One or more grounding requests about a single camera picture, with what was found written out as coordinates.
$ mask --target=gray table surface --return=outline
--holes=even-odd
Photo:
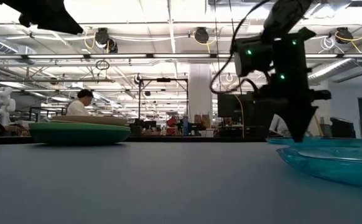
[[[0,224],[362,224],[362,189],[294,170],[280,147],[0,146]]]

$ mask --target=ceiling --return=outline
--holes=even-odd
[[[214,8],[214,1],[206,0],[65,0],[65,7],[70,15],[85,30],[84,34],[69,35],[49,30],[40,30],[36,26],[25,28],[18,23],[19,13],[6,5],[0,5],[0,39],[8,41],[10,44],[24,45],[33,49],[37,54],[102,54],[105,50],[93,45],[93,35],[99,27],[108,28],[109,35],[116,41],[119,53],[197,53],[207,54],[220,53],[228,54],[233,27],[254,5],[253,1],[232,1],[232,13],[230,13],[227,1],[218,1]],[[349,1],[344,3],[331,4],[334,11],[321,11],[314,16],[309,15],[301,20],[293,31],[298,31],[302,27],[307,27],[317,33],[317,38],[308,40],[305,44],[308,54],[325,54],[332,52],[357,52],[352,44],[334,44],[331,49],[324,50],[324,36],[329,32],[334,33],[337,27],[348,27],[354,37],[362,37],[362,7],[347,7]],[[268,16],[272,4],[268,4],[258,9],[248,17],[248,21],[239,30],[239,36],[247,37],[257,35],[262,31],[262,25]],[[193,38],[193,32],[197,27],[206,27],[210,35],[210,44],[197,44]],[[355,44],[362,45],[362,39]],[[80,79],[98,78],[107,76],[116,81],[111,82],[84,82],[84,88],[116,90],[116,92],[102,91],[99,94],[113,102],[120,103],[122,108],[99,107],[100,110],[116,109],[122,113],[131,113],[137,108],[137,100],[133,95],[137,93],[120,92],[121,90],[136,89],[134,76],[140,74],[142,78],[188,78],[188,60],[154,60],[154,59],[112,59],[108,60],[111,67],[107,71],[100,72],[94,69],[95,60],[81,62],[80,60],[58,60],[49,59],[38,60],[34,65],[27,65],[16,61],[0,61],[0,67],[10,70],[20,77],[33,74],[35,79],[49,79],[52,77]],[[216,73],[223,62],[216,60],[211,63],[212,73]],[[320,62],[309,61],[309,67],[316,67]],[[221,77],[222,85],[233,86],[236,84],[235,68],[230,63],[224,70]],[[20,78],[15,75],[5,76],[6,78]],[[262,85],[266,82],[261,73],[253,73],[249,76],[255,83]],[[49,83],[33,83],[36,88],[61,89],[67,88],[63,85],[51,85]],[[146,101],[153,104],[153,99],[174,100],[185,99],[186,92],[181,84],[156,83],[152,82],[147,89],[171,89],[177,91],[155,92],[151,96],[143,98],[152,99]],[[44,95],[53,93],[41,92]],[[146,114],[164,114],[166,111],[185,111],[185,102],[173,101],[170,105],[147,106]]]

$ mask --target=desk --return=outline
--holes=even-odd
[[[0,224],[362,224],[362,189],[266,143],[0,145]]]

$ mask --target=green bowl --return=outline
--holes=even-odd
[[[32,123],[29,132],[36,142],[49,145],[101,146],[126,140],[130,128],[86,123]]]

